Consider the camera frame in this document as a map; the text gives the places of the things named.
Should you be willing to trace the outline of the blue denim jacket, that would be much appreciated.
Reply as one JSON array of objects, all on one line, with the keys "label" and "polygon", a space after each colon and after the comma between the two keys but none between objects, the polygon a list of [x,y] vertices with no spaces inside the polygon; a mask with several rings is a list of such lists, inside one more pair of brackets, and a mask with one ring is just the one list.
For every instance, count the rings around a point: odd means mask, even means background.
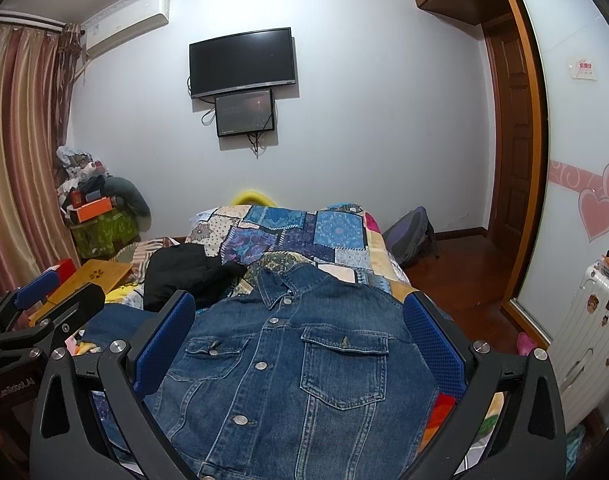
[{"label": "blue denim jacket", "polygon": [[400,301],[301,263],[197,312],[144,403],[201,479],[396,479],[437,394]]}]

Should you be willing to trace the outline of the red box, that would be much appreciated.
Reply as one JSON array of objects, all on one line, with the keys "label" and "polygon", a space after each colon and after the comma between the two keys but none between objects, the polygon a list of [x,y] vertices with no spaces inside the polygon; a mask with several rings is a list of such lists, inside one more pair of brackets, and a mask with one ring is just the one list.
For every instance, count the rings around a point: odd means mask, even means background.
[{"label": "red box", "polygon": [[65,258],[50,266],[50,270],[57,274],[58,283],[62,285],[77,272],[78,268],[71,258]]}]

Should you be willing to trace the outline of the wooden folding lap table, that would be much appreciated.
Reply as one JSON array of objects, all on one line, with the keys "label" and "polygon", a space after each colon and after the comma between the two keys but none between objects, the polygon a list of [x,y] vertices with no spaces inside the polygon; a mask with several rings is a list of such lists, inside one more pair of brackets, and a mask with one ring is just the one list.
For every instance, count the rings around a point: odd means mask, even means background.
[{"label": "wooden folding lap table", "polygon": [[132,273],[130,263],[105,260],[88,260],[64,284],[47,297],[46,304],[29,316],[29,326],[35,326],[58,304],[88,283],[98,285],[103,292],[111,292],[126,281]]}]

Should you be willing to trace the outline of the pink croc slipper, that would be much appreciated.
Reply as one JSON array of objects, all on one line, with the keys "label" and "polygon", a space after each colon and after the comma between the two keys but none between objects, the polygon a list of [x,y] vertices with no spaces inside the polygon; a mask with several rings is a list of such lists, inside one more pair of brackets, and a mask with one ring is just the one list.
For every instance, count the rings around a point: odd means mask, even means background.
[{"label": "pink croc slipper", "polygon": [[528,356],[528,354],[536,348],[537,344],[524,332],[520,332],[516,338],[517,353],[520,356]]}]

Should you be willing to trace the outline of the green patterned covered stand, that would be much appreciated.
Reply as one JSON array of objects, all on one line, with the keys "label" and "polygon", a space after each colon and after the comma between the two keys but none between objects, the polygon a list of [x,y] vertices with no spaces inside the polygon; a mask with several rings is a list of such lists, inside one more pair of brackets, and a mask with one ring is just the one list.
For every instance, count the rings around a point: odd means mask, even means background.
[{"label": "green patterned covered stand", "polygon": [[70,231],[81,259],[112,257],[140,235],[134,215],[121,209],[72,226]]}]

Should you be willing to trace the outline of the orange box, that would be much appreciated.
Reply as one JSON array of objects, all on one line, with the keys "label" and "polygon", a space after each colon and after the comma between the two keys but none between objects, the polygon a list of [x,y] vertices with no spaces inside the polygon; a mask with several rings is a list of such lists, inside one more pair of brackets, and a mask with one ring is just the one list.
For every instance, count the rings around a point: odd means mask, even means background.
[{"label": "orange box", "polygon": [[111,211],[111,200],[108,197],[102,197],[98,200],[93,200],[91,203],[82,205],[79,208],[70,210],[70,219],[74,224],[79,224],[95,219],[96,217],[106,214]]}]

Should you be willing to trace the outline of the black folded garment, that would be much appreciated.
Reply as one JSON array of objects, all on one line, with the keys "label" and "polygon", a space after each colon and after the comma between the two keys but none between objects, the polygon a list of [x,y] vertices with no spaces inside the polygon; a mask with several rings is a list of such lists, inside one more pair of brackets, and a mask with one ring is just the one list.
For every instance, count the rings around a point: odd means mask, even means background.
[{"label": "black folded garment", "polygon": [[226,297],[246,271],[245,264],[208,257],[202,245],[161,248],[145,273],[144,310],[159,312],[178,290],[193,296],[196,310],[207,309]]}]

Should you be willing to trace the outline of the dark green cushion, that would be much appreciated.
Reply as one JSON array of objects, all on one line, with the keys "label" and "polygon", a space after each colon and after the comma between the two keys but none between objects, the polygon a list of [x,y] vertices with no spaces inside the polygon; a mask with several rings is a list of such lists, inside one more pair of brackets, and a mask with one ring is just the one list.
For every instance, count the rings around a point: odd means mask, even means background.
[{"label": "dark green cushion", "polygon": [[106,177],[103,195],[110,198],[119,207],[129,208],[137,217],[150,216],[150,208],[144,196],[128,179],[122,177]]}]

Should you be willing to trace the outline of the striped pink curtain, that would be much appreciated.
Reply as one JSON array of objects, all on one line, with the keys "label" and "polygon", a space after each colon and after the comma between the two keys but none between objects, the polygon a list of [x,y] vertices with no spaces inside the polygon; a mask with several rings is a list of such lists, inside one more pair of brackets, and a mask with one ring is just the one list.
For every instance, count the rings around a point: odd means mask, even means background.
[{"label": "striped pink curtain", "polygon": [[56,156],[66,142],[80,27],[0,23],[0,296],[76,250],[62,220]]}]

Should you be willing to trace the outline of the blue patchwork quilt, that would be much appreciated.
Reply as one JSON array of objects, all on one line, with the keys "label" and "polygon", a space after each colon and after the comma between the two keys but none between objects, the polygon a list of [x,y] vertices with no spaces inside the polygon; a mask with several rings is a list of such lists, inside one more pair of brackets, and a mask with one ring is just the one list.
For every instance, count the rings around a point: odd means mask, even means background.
[{"label": "blue patchwork quilt", "polygon": [[185,240],[223,263],[246,266],[234,296],[252,292],[259,270],[283,272],[298,263],[312,264],[347,283],[382,289],[398,300],[413,290],[376,221],[355,204],[314,211],[223,206],[196,214]]}]

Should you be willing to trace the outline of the white air conditioner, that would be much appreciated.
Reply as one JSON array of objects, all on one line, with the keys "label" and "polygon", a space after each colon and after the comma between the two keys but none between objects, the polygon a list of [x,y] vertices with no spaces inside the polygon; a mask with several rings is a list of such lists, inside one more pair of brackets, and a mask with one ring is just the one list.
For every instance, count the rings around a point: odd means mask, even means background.
[{"label": "white air conditioner", "polygon": [[169,24],[170,0],[138,0],[85,29],[85,51],[99,55]]}]

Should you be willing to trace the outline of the wooden door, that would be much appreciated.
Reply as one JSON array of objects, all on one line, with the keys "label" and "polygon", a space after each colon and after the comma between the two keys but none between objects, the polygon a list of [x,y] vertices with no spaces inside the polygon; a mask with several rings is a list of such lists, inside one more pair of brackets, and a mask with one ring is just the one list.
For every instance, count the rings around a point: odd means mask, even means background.
[{"label": "wooden door", "polygon": [[515,20],[510,16],[483,27],[495,97],[495,188],[491,242],[511,259],[518,253],[527,216],[533,115],[527,65]]}]

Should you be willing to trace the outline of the yellow bed frame edge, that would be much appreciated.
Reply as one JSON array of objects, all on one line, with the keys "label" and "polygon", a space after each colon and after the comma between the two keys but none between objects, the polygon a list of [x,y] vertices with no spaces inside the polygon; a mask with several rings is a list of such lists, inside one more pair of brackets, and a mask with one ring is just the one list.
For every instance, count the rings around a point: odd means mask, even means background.
[{"label": "yellow bed frame edge", "polygon": [[232,206],[261,206],[261,207],[275,207],[276,203],[271,200],[268,196],[258,191],[247,190],[236,195],[231,203]]}]

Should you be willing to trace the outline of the small wall monitor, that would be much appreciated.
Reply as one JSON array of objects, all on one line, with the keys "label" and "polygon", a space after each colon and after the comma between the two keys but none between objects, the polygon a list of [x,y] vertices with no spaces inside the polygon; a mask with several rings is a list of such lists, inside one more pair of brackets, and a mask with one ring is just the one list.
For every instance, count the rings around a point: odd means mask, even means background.
[{"label": "small wall monitor", "polygon": [[214,111],[219,138],[264,133],[275,127],[274,96],[271,89],[216,96]]}]

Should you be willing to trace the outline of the large wall television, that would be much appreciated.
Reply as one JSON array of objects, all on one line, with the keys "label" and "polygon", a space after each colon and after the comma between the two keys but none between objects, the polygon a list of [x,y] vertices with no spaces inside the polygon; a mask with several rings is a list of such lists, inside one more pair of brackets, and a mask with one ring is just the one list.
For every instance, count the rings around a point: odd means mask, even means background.
[{"label": "large wall television", "polygon": [[194,42],[190,55],[190,96],[286,86],[297,82],[290,27],[240,32]]}]

